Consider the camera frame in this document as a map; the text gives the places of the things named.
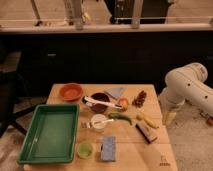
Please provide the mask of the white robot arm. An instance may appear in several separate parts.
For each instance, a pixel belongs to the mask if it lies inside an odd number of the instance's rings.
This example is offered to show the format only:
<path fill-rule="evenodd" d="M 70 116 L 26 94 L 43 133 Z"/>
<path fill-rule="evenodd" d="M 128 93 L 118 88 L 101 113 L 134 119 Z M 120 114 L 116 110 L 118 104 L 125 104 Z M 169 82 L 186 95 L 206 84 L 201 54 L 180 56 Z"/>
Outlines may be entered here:
<path fill-rule="evenodd" d="M 169 71 L 165 76 L 166 87 L 158 96 L 162 123 L 169 125 L 186 100 L 213 117 L 213 88 L 205 85 L 207 69 L 201 63 L 190 63 Z"/>

